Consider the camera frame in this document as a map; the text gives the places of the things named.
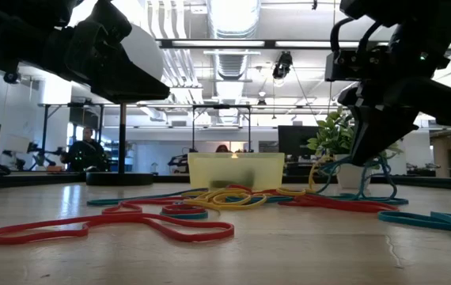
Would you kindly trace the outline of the black overhead frame beam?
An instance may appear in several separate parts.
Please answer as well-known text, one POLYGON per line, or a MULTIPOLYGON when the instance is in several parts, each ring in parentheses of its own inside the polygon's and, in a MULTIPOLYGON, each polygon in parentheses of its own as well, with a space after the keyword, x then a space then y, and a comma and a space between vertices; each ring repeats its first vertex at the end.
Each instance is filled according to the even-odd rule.
MULTIPOLYGON (((156 39, 162 49, 279 49, 279 50, 330 50, 326 40, 213 40, 213 39, 156 39)), ((342 49, 358 48, 358 41, 340 41, 342 49)))

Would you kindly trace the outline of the small red rubber band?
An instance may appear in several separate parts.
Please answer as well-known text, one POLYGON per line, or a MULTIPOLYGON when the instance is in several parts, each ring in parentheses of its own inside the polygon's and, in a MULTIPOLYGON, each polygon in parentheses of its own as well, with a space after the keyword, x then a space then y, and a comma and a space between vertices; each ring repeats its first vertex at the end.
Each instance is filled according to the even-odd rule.
POLYGON ((163 206, 161 212, 165 215, 197 215, 206 214, 207 211, 202 207, 178 203, 163 206))

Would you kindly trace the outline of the yellow rubber band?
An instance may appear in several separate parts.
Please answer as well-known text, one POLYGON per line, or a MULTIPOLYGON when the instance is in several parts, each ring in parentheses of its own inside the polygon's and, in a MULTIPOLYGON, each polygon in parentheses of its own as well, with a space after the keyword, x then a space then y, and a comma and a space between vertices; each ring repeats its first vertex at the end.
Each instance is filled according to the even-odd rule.
POLYGON ((215 211, 240 211, 260 207, 268 198, 267 194, 252 194, 241 188, 223 188, 204 192, 196 198, 185 199, 183 204, 215 211))
POLYGON ((277 188, 276 192, 282 196, 293 196, 293 197, 304 196, 306 194, 316 194, 316 190, 313 189, 313 186, 315 184, 313 176, 316 173, 319 166, 321 166, 325 162, 329 162, 331 160, 332 160, 332 157, 330 157, 329 155, 324 155, 321 158, 319 158, 316 162, 313 163, 313 166, 311 167, 311 169, 309 171, 307 188, 303 188, 301 190, 290 190, 288 188, 277 188))

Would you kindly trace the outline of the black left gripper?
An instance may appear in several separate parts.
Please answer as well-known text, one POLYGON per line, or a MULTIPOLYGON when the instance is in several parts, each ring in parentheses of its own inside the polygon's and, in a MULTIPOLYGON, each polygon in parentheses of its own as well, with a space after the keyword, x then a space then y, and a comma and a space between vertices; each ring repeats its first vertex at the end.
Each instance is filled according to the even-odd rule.
POLYGON ((44 33, 43 69, 68 81, 90 86, 113 104, 160 101, 169 87, 137 67, 120 44, 104 43, 103 25, 79 23, 44 33))

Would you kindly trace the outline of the long thin teal rubber band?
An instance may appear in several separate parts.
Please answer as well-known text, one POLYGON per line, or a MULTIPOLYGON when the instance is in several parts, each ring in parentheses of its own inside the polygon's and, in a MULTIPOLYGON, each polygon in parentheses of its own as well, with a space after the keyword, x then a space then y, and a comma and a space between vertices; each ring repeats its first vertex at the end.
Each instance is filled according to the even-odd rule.
POLYGON ((151 196, 137 196, 137 197, 129 197, 129 198, 116 198, 116 199, 93 199, 86 202, 87 206, 108 206, 108 205, 116 205, 125 200, 150 200, 150 199, 161 199, 161 198, 173 198, 173 197, 181 197, 183 194, 189 192, 207 192, 207 188, 193 188, 190 190, 184 190, 180 192, 159 194, 159 195, 151 195, 151 196))

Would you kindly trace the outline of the yellow translucent plastic bin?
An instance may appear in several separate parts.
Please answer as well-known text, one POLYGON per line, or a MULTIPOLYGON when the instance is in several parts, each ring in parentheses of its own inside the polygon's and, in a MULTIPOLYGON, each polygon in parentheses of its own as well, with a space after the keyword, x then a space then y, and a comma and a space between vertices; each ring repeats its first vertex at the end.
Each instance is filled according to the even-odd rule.
POLYGON ((212 180, 248 180, 251 190, 282 186, 282 153, 190 153, 188 168, 193 188, 208 188, 212 180))

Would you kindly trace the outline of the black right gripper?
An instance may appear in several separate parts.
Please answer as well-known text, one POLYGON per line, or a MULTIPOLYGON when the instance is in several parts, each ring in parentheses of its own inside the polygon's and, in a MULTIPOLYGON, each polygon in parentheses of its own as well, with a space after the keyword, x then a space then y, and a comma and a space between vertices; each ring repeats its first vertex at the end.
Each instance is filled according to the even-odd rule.
POLYGON ((390 53, 391 65, 380 78, 357 82, 354 91, 354 165, 366 163, 377 152, 416 130, 414 121, 419 113, 451 126, 451 88, 432 79, 436 70, 449 65, 445 53, 410 44, 382 46, 390 53))

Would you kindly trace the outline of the white globe lamp black stand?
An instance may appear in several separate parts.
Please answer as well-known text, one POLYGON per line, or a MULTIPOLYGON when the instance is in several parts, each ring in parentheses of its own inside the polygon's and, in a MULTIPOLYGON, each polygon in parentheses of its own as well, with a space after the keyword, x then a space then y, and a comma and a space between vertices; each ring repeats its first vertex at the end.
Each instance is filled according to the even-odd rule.
MULTIPOLYGON (((131 24, 132 30, 121 44, 130 61, 143 69, 157 80, 162 76, 162 55, 155 39, 143 28, 131 24)), ((127 150, 127 104, 120 104, 119 118, 119 160, 118 171, 115 172, 87 172, 88 186, 143 186, 153 183, 153 174, 127 173, 125 171, 125 157, 127 150)))

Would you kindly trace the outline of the green plant in white pot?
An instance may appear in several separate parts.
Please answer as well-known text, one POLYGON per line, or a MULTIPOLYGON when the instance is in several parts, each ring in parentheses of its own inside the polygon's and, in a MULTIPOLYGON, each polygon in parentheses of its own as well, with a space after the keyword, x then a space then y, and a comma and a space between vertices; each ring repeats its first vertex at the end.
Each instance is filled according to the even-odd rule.
POLYGON ((354 126, 352 115, 341 108, 330 112, 326 119, 317 122, 317 133, 307 140, 306 146, 313 150, 317 156, 317 162, 312 166, 309 173, 309 187, 307 193, 317 194, 325 191, 327 186, 317 188, 314 182, 316 173, 325 175, 328 180, 325 184, 330 184, 330 178, 336 177, 339 186, 345 189, 356 189, 360 195, 364 194, 374 175, 374 169, 379 169, 381 175, 387 179, 392 186, 392 194, 397 194, 397 186, 389 178, 391 167, 388 160, 400 154, 402 150, 396 143, 377 152, 366 163, 353 165, 350 162, 354 139, 354 126))

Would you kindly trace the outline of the black background rig frame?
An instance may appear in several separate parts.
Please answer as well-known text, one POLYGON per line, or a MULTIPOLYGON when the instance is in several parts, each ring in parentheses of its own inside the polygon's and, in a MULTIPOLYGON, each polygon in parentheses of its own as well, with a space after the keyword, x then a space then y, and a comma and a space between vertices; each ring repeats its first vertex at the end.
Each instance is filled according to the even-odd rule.
POLYGON ((239 109, 246 109, 248 111, 248 152, 253 152, 252 149, 252 106, 249 104, 192 104, 190 106, 191 108, 191 114, 192 114, 192 125, 191 125, 191 148, 195 149, 195 120, 199 117, 195 115, 195 110, 197 108, 202 108, 204 111, 206 111, 209 108, 215 109, 215 110, 225 110, 225 109, 231 109, 235 108, 236 110, 239 109))
POLYGON ((68 152, 76 141, 82 140, 85 127, 93 130, 93 139, 100 143, 100 108, 97 106, 68 104, 46 104, 40 108, 42 112, 42 131, 38 138, 39 148, 44 154, 56 157, 56 165, 70 170, 69 164, 60 161, 60 155, 68 152))

